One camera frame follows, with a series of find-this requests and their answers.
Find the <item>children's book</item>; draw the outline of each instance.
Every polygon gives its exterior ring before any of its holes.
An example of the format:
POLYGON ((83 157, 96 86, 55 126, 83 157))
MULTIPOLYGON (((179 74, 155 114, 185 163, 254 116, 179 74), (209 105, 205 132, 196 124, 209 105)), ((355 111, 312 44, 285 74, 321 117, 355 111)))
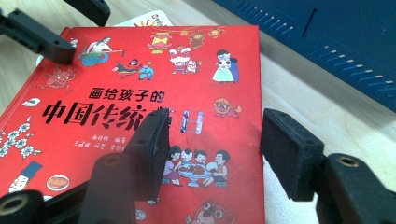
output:
POLYGON ((90 179, 148 113, 172 111, 159 197, 138 223, 264 223, 257 26, 65 28, 71 64, 37 66, 0 117, 0 194, 90 179))

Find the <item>cartoon girl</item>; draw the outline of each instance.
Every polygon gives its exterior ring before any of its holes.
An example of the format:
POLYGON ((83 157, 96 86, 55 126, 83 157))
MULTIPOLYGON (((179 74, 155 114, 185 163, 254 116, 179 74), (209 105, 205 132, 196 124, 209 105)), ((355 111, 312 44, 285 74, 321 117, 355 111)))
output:
POLYGON ((178 167, 181 165, 180 159, 181 148, 173 146, 169 150, 168 158, 163 170, 163 179, 170 179, 176 187, 183 187, 178 180, 178 167))
POLYGON ((192 160, 192 151, 189 148, 181 152, 181 165, 189 165, 192 160))

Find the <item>wooden surface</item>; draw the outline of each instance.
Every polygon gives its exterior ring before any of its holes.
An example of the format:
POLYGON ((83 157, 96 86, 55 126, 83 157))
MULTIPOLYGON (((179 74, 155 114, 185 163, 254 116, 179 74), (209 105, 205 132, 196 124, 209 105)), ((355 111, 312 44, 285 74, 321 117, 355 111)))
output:
MULTIPOLYGON (((246 24, 209 0, 106 1, 107 26, 152 10, 174 25, 246 24)), ((19 8, 51 31, 95 24, 62 0, 1 0, 3 15, 19 8)), ((386 188, 396 191, 396 114, 328 74, 298 53, 261 33, 262 109, 288 113, 325 143, 325 154, 340 152, 364 160, 386 188)), ((0 36, 0 113, 35 68, 37 55, 0 36)), ((267 223, 316 223, 315 203, 294 203, 264 166, 267 223)))

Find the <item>black plastic bracket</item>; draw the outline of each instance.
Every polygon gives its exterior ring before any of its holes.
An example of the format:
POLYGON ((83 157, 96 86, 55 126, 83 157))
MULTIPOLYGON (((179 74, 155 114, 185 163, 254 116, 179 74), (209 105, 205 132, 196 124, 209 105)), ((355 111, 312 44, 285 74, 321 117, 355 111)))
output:
MULTIPOLYGON (((110 8, 104 0, 64 1, 99 26, 105 26, 110 16, 110 8)), ((0 9, 0 35, 2 34, 55 63, 71 63, 76 52, 69 42, 18 9, 9 13, 7 18, 0 9)))
POLYGON ((361 160, 325 157, 324 144, 286 113, 264 109, 261 152, 294 201, 318 195, 321 224, 396 223, 396 198, 361 160))
POLYGON ((0 11, 0 35, 2 34, 55 63, 71 63, 76 51, 69 42, 18 9, 9 13, 8 18, 0 11))
POLYGON ((64 0, 98 26, 105 26, 110 8, 104 0, 64 0))
POLYGON ((123 152, 96 161, 89 181, 46 202, 37 190, 0 198, 0 223, 135 224, 134 201, 158 198, 170 149, 169 113, 149 113, 123 152))

